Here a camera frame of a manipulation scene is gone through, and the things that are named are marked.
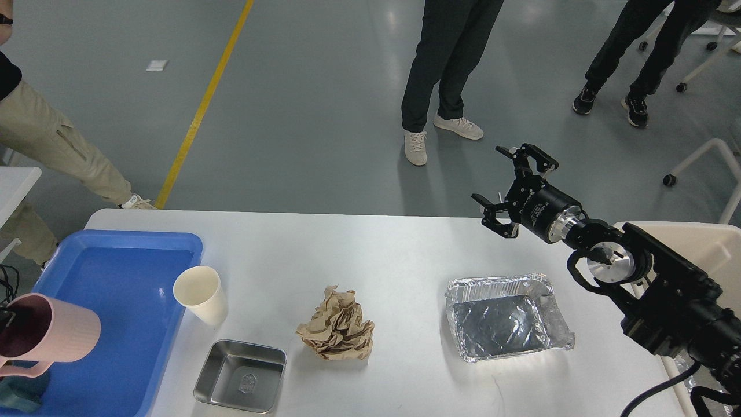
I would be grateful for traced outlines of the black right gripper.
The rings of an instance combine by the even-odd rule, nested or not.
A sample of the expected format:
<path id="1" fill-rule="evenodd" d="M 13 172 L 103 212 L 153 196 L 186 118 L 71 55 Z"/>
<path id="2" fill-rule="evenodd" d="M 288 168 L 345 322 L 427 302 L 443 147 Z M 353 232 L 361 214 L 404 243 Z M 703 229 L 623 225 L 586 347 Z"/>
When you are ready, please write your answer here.
<path id="1" fill-rule="evenodd" d="M 472 193 L 481 207 L 482 225 L 505 239 L 516 238 L 521 224 L 546 243 L 564 240 L 582 221 L 582 206 L 546 180 L 559 168 L 558 161 L 532 144 L 509 149 L 496 146 L 496 151 L 512 161 L 515 180 L 504 202 L 494 204 L 480 193 Z M 497 219 L 503 212 L 509 215 L 508 224 Z"/>

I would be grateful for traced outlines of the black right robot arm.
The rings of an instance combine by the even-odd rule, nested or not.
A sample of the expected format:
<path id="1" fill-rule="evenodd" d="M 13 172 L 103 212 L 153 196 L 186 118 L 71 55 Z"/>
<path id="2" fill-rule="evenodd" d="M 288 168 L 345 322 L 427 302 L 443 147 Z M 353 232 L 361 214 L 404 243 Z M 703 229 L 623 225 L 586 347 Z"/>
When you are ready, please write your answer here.
<path id="1" fill-rule="evenodd" d="M 588 216 L 579 201 L 548 182 L 559 164 L 536 145 L 496 151 L 512 161 L 515 178 L 500 203 L 473 193 L 482 225 L 506 239 L 517 237 L 522 226 L 548 244 L 566 244 L 572 249 L 567 271 L 586 291 L 612 300 L 624 315 L 620 327 L 628 338 L 657 356 L 675 358 L 685 351 L 693 359 L 680 375 L 638 395 L 622 415 L 706 367 L 722 390 L 694 386 L 694 411 L 709 416 L 711 400 L 738 416 L 740 324 L 733 309 L 719 305 L 720 285 L 638 225 L 617 229 Z"/>

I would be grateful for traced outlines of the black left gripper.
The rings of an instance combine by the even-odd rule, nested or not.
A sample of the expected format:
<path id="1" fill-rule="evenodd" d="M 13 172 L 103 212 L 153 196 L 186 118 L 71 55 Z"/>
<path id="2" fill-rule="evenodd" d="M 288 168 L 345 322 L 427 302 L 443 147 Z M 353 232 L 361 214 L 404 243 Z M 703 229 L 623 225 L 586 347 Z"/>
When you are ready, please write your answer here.
<path id="1" fill-rule="evenodd" d="M 16 312 L 10 309 L 2 308 L 1 309 L 1 319 L 0 319 L 1 332 L 7 330 L 10 327 L 10 325 L 13 324 L 13 320 L 15 320 L 16 317 L 17 317 Z"/>

